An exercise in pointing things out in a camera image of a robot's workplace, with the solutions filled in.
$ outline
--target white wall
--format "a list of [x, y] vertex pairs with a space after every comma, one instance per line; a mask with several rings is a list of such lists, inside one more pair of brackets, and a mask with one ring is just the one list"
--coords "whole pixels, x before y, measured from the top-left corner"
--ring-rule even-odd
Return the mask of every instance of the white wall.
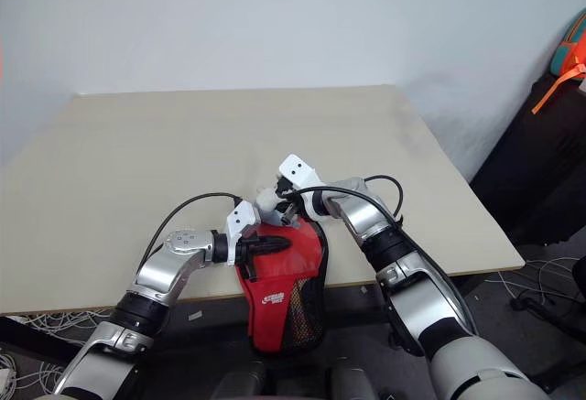
[[2, 160], [75, 92], [393, 82], [470, 178], [544, 69], [564, 27], [585, 5], [0, 0]]

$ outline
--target table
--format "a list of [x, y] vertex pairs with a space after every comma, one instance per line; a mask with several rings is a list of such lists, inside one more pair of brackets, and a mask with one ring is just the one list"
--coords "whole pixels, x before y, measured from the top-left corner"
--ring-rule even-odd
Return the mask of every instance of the table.
[[[225, 190], [253, 200], [296, 153], [325, 181], [389, 174], [406, 231], [451, 275], [524, 262], [399, 90], [374, 87], [75, 97], [3, 172], [0, 313], [115, 305], [178, 203]], [[373, 184], [394, 208], [392, 184]], [[219, 229], [230, 200], [198, 202], [167, 232]], [[374, 273], [341, 222], [327, 285]], [[196, 272], [182, 298], [242, 294], [232, 268]]]

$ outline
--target printed logo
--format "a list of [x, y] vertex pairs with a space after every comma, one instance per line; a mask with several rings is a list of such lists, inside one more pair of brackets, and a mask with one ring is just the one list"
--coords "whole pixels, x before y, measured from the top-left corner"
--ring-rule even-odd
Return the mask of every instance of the printed logo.
[[263, 300], [261, 301], [263, 304], [279, 304], [281, 302], [283, 302], [283, 299], [285, 299], [285, 293], [280, 292], [280, 293], [275, 293], [274, 295], [266, 295], [265, 297], [263, 297]]

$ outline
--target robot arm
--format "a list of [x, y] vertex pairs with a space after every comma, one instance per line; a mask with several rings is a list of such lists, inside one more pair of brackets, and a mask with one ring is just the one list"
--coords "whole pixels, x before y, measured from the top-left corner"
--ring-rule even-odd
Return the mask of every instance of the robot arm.
[[399, 343], [407, 352], [427, 358], [440, 400], [548, 398], [477, 335], [458, 290], [402, 230], [363, 179], [326, 186], [315, 170], [295, 155], [281, 164], [279, 175], [275, 196], [285, 204], [263, 192], [256, 201], [261, 215], [289, 224], [294, 212], [303, 209], [313, 220], [344, 221], [376, 272]]
[[138, 376], [140, 356], [153, 345], [190, 275], [209, 263], [233, 265], [242, 251], [241, 237], [259, 223], [252, 204], [242, 201], [227, 217], [225, 233], [172, 232], [138, 270], [110, 318], [98, 325], [67, 366], [54, 394], [101, 400], [124, 396]]

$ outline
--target orange bag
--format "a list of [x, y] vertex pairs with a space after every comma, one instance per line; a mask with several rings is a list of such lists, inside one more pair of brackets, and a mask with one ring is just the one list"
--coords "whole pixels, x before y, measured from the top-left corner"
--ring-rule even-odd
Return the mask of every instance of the orange bag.
[[531, 109], [536, 114], [549, 97], [564, 81], [583, 80], [586, 77], [586, 9], [576, 18], [568, 33], [559, 45], [549, 67], [551, 73], [559, 76], [544, 97]]

